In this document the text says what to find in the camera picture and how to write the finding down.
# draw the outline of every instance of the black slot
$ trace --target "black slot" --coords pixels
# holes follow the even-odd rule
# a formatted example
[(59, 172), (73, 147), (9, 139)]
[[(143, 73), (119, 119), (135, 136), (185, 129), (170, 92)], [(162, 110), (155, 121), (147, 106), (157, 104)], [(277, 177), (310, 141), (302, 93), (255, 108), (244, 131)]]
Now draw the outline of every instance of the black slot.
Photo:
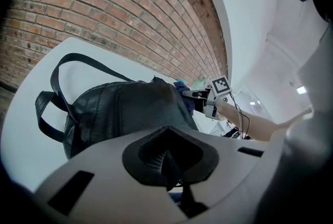
[(241, 153), (244, 153), (244, 154), (248, 154), (248, 155), (257, 156), (257, 157), (261, 157), (262, 154), (264, 153), (264, 151), (256, 150), (256, 149), (252, 149), (252, 148), (247, 148), (247, 147), (241, 147), (241, 148), (239, 148), (238, 152), (241, 152)]
[(67, 216), (93, 177), (80, 170), (48, 201), (49, 206)]

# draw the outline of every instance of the black cable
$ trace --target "black cable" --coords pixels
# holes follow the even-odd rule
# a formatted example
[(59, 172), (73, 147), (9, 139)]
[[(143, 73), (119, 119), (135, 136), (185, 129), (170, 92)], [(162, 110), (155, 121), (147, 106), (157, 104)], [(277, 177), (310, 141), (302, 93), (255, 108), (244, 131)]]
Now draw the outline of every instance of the black cable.
[(231, 99), (233, 100), (233, 102), (234, 102), (234, 104), (235, 104), (235, 108), (236, 108), (236, 110), (237, 110), (237, 107), (238, 107), (239, 110), (237, 110), (237, 111), (238, 111), (238, 113), (241, 114), (241, 121), (242, 121), (242, 130), (241, 130), (241, 131), (242, 131), (242, 134), (241, 134), (241, 138), (244, 139), (244, 132), (243, 132), (243, 131), (244, 131), (244, 118), (243, 118), (243, 116), (244, 116), (245, 118), (247, 118), (248, 121), (249, 121), (248, 128), (247, 128), (247, 130), (246, 130), (246, 132), (245, 132), (246, 135), (248, 134), (248, 131), (249, 131), (249, 129), (250, 129), (251, 121), (250, 121), (249, 117), (247, 117), (245, 114), (242, 113), (242, 111), (241, 111), (239, 105), (238, 105), (238, 104), (236, 103), (236, 101), (235, 101), (234, 95), (233, 95), (231, 92), (230, 92), (229, 94), (230, 94), (230, 97), (231, 97)]
[(250, 128), (251, 121), (250, 121), (249, 117), (247, 117), (246, 115), (243, 115), (243, 116), (249, 120), (249, 126), (248, 126), (248, 129), (246, 130), (246, 133), (245, 133), (247, 135), (248, 131), (249, 131), (249, 128)]
[(242, 113), (239, 105), (236, 103), (234, 95), (231, 92), (229, 92), (229, 94), (230, 94), (230, 97), (231, 97), (231, 99), (233, 100), (233, 102), (235, 104), (235, 108), (236, 108), (238, 114), (241, 114), (241, 123), (240, 123), (240, 125), (241, 125), (241, 138), (243, 139), (244, 138), (244, 132), (243, 132), (244, 131), (244, 118), (243, 118), (243, 113)]

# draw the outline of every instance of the white surface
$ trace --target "white surface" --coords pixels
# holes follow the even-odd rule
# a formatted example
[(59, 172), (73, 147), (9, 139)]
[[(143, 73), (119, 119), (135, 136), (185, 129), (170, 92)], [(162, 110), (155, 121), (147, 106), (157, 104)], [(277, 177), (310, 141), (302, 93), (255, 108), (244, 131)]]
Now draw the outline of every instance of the white surface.
[[(67, 159), (62, 143), (58, 143), (38, 128), (35, 100), (43, 91), (52, 91), (50, 76), (59, 60), (68, 53), (90, 56), (109, 68), (131, 78), (150, 82), (156, 75), (168, 83), (174, 80), (134, 61), (75, 38), (60, 43), (29, 73), (17, 90), (8, 109), (1, 137), (1, 159), (12, 180), (35, 191), (39, 184)], [(91, 87), (119, 81), (80, 62), (60, 67), (60, 86), (69, 103)], [(63, 130), (67, 114), (49, 104), (43, 118), (53, 127)]]
[(234, 91), (258, 60), (275, 17), (276, 0), (213, 0), (226, 45)]

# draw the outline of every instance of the wire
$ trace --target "wire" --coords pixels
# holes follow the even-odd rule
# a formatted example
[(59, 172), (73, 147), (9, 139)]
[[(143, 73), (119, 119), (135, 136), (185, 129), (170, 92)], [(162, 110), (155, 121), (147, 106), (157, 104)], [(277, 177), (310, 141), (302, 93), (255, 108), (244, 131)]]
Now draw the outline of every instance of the wire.
[(246, 133), (245, 133), (246, 135), (248, 135), (248, 131), (249, 131), (249, 128), (250, 128), (251, 121), (250, 121), (249, 117), (247, 117), (246, 115), (243, 114), (243, 116), (249, 120), (249, 126), (246, 130)]
[(236, 103), (236, 101), (235, 101), (234, 95), (233, 95), (231, 92), (229, 92), (229, 94), (230, 94), (230, 97), (231, 97), (231, 99), (233, 100), (233, 102), (234, 102), (234, 104), (235, 104), (235, 108), (236, 108), (236, 110), (237, 110), (237, 112), (238, 112), (239, 124), (241, 125), (241, 127), (240, 127), (240, 129), (241, 129), (241, 138), (243, 139), (243, 135), (244, 135), (244, 133), (243, 133), (243, 131), (244, 131), (244, 119), (243, 119), (243, 114), (242, 114), (242, 111), (241, 111), (239, 105), (238, 105), (238, 104)]
[(249, 121), (248, 128), (247, 128), (247, 130), (246, 130), (246, 132), (245, 132), (246, 135), (248, 134), (248, 131), (249, 131), (249, 129), (250, 129), (251, 121), (250, 121), (249, 117), (247, 117), (245, 114), (242, 113), (242, 111), (241, 111), (239, 105), (238, 105), (238, 104), (236, 103), (236, 101), (235, 101), (234, 95), (233, 95), (231, 92), (230, 92), (229, 94), (230, 94), (230, 97), (231, 97), (231, 99), (233, 100), (233, 102), (234, 102), (234, 104), (235, 104), (235, 108), (236, 108), (236, 110), (238, 111), (238, 115), (239, 115), (239, 116), (241, 115), (241, 122), (240, 122), (240, 118), (239, 118), (239, 122), (240, 122), (240, 124), (241, 124), (241, 138), (244, 139), (244, 119), (243, 119), (243, 116), (244, 116), (245, 118), (247, 118), (248, 121)]

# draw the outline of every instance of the brick wall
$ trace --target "brick wall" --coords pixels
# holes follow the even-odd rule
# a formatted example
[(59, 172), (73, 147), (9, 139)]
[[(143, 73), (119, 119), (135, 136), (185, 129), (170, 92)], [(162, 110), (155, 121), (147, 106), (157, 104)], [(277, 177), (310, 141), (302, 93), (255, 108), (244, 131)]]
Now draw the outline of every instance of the brick wall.
[(0, 33), (0, 81), (18, 87), (69, 36), (189, 83), (217, 77), (226, 64), (195, 8), (189, 0), (13, 0)]

